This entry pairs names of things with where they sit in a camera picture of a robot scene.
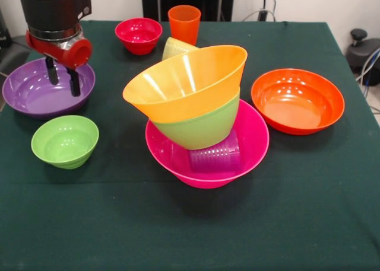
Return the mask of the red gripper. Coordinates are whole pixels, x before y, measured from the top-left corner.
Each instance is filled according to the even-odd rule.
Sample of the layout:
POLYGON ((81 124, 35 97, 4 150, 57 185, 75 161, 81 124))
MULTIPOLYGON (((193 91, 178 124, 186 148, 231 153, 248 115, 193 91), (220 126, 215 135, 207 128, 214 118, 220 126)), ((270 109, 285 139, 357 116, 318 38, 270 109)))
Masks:
POLYGON ((92 45, 86 38, 71 39, 63 43, 54 43, 33 37, 29 31, 26 32, 26 41, 35 51, 45 55, 45 64, 49 81, 57 85, 59 80, 56 73, 54 60, 66 66, 70 75, 71 94, 78 97, 81 94, 80 80, 76 68, 87 63, 92 54, 92 45))

